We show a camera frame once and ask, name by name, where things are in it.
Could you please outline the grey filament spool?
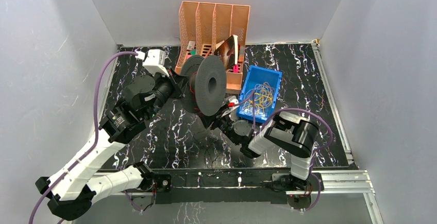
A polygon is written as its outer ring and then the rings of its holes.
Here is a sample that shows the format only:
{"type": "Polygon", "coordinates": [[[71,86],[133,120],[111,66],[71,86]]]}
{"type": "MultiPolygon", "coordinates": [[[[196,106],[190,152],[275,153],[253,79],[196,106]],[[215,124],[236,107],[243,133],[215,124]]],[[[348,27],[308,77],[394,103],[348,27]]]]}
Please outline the grey filament spool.
{"type": "Polygon", "coordinates": [[[218,56],[195,55],[182,66],[181,75],[196,72],[192,84],[194,97],[180,99],[186,112],[213,116],[222,106],[227,88],[226,69],[218,56]]]}

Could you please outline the blue plastic bin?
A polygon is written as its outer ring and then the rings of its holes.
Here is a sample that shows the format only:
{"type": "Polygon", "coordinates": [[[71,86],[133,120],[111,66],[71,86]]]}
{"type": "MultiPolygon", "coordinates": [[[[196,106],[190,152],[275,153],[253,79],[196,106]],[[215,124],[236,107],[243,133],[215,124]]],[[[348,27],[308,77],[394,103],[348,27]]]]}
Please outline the blue plastic bin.
{"type": "Polygon", "coordinates": [[[274,112],[282,72],[252,65],[239,96],[237,116],[264,123],[274,112]]]}

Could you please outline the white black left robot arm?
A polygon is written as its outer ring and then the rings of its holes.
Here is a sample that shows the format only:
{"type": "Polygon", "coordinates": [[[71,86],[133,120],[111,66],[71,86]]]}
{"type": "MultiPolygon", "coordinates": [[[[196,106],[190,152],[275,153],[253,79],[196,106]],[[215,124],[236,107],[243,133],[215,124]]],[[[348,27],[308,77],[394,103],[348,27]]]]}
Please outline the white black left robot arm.
{"type": "Polygon", "coordinates": [[[95,132],[82,149],[57,173],[36,181],[42,197],[48,198],[50,212],[63,220],[75,220],[93,204],[115,193],[155,189],[157,176],[142,162],[102,177],[95,177],[95,173],[145,130],[146,122],[169,99],[185,100],[191,78],[190,73],[180,75],[171,70],[135,77],[114,108],[95,122],[95,132]]]}

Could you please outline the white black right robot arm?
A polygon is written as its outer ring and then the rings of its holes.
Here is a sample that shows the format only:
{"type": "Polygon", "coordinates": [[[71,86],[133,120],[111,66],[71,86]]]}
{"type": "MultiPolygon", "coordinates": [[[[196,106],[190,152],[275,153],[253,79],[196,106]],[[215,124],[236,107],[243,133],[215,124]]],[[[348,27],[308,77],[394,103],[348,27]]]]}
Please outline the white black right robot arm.
{"type": "Polygon", "coordinates": [[[311,182],[310,166],[314,143],[319,132],[317,123],[299,115],[281,111],[273,115],[259,133],[247,120],[231,119],[230,114],[205,117],[204,126],[218,128],[248,158],[261,156],[276,145],[291,154],[290,183],[297,190],[305,189],[311,182]]]}

